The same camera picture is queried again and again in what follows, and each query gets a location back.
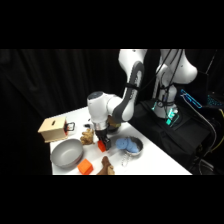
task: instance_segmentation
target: small wooden block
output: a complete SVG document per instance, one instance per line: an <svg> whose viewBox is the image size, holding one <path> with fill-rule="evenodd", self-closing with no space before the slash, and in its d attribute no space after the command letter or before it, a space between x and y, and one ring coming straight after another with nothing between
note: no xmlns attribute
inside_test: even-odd
<svg viewBox="0 0 224 224"><path fill-rule="evenodd" d="M82 175L89 175L93 171L93 165L87 160L83 160L79 165L78 165L79 172Z"/></svg>

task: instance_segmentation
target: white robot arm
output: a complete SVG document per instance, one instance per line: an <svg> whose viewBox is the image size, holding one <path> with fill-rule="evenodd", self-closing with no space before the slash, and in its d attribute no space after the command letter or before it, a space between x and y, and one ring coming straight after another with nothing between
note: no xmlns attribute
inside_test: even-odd
<svg viewBox="0 0 224 224"><path fill-rule="evenodd" d="M172 117L168 117L171 114L170 111L173 111L173 115L178 113L177 106L174 104L177 89L173 84L191 83L197 77L198 71L187 60L184 49L161 49L161 55L164 65L157 75L158 82L156 82L154 96L158 84L160 93L154 112L160 118L172 119Z"/></svg>
<svg viewBox="0 0 224 224"><path fill-rule="evenodd" d="M147 49L122 49L120 50L119 63L127 74L123 99L116 95L95 92L88 97L88 108L95 132L106 149L109 150L110 140L107 138L108 115L117 123L129 121L134 114L138 90L144 75L144 58Z"/></svg>
<svg viewBox="0 0 224 224"><path fill-rule="evenodd" d="M120 50L119 63L127 74L123 98L95 92L88 97L88 108L95 132L106 149L111 147L107 138L108 115L117 123L129 121L134 114L135 102L144 75L144 59L147 49ZM176 108L174 104L177 90L173 83L188 84L197 76L197 69L186 58L184 49L161 49L164 65L157 74L160 85L159 100L154 107L155 114L160 118L167 118L167 113Z"/></svg>

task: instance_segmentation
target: red object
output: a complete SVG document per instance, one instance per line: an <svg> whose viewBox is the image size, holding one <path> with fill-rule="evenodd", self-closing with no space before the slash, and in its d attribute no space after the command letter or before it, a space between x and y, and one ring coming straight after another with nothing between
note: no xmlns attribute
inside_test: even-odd
<svg viewBox="0 0 224 224"><path fill-rule="evenodd" d="M85 159L78 165L78 169L82 175L87 176L93 172L93 165Z"/></svg>
<svg viewBox="0 0 224 224"><path fill-rule="evenodd" d="M103 144L102 141L98 141L98 147L100 149L101 152L106 152L106 146Z"/></svg>

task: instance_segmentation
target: black background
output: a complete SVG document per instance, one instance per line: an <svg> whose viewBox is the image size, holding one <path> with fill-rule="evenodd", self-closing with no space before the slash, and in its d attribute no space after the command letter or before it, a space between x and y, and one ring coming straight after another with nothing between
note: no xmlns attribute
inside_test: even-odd
<svg viewBox="0 0 224 224"><path fill-rule="evenodd" d="M187 49L189 61L206 72L216 49ZM87 105L94 91L122 96L126 74L119 49L1 49L1 174L51 174L49 144L37 133L45 118ZM144 87L155 74L159 49L145 58ZM224 52L211 69L210 90L224 93ZM139 94L151 99L154 82Z"/></svg>

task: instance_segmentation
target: box lid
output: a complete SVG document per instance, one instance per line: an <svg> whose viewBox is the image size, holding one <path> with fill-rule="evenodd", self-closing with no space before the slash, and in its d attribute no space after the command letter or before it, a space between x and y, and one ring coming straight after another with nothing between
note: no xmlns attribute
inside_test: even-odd
<svg viewBox="0 0 224 224"><path fill-rule="evenodd" d="M46 119L41 125L38 133L64 128L65 122L66 122L66 117Z"/></svg>

